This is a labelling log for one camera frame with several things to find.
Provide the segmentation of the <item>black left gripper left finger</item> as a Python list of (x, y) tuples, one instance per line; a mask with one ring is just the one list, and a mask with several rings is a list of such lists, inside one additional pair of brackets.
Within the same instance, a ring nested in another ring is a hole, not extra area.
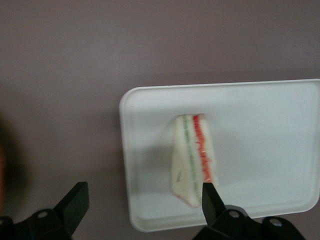
[(0, 217), (2, 240), (71, 240), (89, 209), (87, 182), (78, 182), (54, 208), (45, 208), (14, 223)]

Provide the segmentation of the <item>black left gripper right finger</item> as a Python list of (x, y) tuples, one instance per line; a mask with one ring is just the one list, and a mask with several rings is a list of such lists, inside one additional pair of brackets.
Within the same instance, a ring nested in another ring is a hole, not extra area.
[(202, 186), (202, 212), (207, 226), (195, 240), (304, 240), (288, 220), (267, 216), (262, 222), (249, 217), (238, 206), (225, 205), (212, 183)]

